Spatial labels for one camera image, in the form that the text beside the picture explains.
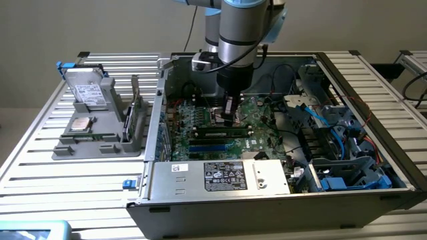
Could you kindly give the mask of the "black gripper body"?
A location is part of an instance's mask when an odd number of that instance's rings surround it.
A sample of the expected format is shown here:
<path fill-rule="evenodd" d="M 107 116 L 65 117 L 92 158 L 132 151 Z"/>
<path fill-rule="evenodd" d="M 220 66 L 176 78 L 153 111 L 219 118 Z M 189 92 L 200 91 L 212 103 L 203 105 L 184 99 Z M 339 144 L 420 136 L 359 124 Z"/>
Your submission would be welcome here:
<path fill-rule="evenodd" d="M 228 96 L 239 96 L 252 84 L 253 66 L 225 67 L 217 71 L 216 83 Z"/>

